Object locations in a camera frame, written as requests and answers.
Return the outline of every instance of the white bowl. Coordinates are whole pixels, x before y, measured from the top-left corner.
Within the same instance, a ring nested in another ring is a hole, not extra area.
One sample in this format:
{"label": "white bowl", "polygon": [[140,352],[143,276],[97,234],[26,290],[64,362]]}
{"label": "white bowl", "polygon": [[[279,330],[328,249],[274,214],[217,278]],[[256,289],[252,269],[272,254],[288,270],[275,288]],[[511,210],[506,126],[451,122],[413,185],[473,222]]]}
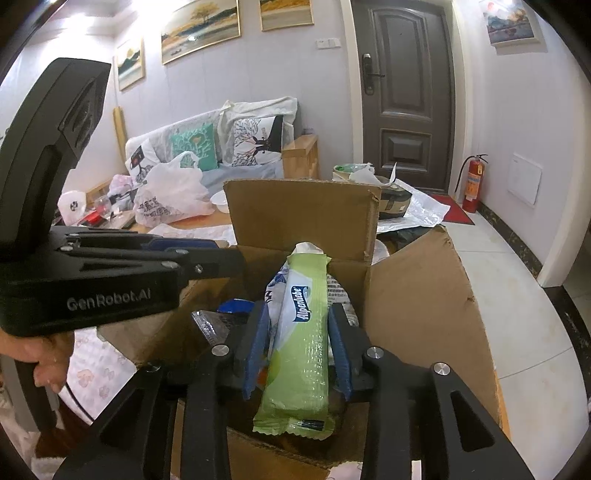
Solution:
{"label": "white bowl", "polygon": [[230,207],[228,206],[228,199],[226,198],[226,192],[223,190],[217,192],[211,199],[212,203],[222,213],[230,213]]}

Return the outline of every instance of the green pillow with tree print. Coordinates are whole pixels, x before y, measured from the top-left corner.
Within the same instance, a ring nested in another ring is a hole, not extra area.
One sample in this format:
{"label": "green pillow with tree print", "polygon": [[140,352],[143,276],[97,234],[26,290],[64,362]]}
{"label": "green pillow with tree print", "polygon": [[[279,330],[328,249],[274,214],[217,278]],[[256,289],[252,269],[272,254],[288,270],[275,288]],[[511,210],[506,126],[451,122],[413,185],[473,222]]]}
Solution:
{"label": "green pillow with tree print", "polygon": [[198,167],[202,171],[218,168],[213,124],[205,124],[194,130],[173,134],[170,141],[173,146],[173,158],[183,152],[193,152],[199,159]]}

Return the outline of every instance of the alpenliebe candy package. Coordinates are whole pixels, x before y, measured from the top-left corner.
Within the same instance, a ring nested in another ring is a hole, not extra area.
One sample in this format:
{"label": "alpenliebe candy package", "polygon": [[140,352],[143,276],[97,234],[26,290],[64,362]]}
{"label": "alpenliebe candy package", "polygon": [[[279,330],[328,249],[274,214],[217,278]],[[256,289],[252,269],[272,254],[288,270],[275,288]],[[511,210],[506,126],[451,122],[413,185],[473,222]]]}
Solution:
{"label": "alpenliebe candy package", "polygon": [[287,285],[253,430],[324,440],[335,429],[329,415],[326,265],[330,258],[294,253],[287,261]]}

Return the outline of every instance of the tiled floor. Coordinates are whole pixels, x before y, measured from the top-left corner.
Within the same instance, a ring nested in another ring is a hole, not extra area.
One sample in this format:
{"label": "tiled floor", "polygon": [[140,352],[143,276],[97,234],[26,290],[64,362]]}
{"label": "tiled floor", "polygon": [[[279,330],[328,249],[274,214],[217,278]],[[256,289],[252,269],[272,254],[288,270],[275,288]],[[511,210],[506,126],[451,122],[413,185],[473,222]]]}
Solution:
{"label": "tiled floor", "polygon": [[579,252],[564,288],[591,332],[591,254],[584,248]]}
{"label": "tiled floor", "polygon": [[444,225],[486,327],[513,444],[536,480],[551,480],[589,425],[579,363],[544,290],[480,214],[470,217],[475,225]]}

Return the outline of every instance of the human hand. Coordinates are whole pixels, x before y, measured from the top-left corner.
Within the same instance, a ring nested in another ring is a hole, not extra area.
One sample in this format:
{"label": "human hand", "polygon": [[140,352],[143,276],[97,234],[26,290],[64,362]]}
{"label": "human hand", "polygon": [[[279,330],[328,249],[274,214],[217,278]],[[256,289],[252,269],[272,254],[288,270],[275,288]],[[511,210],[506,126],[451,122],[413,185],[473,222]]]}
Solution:
{"label": "human hand", "polygon": [[38,364],[33,373],[35,385],[49,386],[55,393],[59,393],[66,383],[73,352],[74,333],[18,338],[0,329],[0,355],[25,363]]}

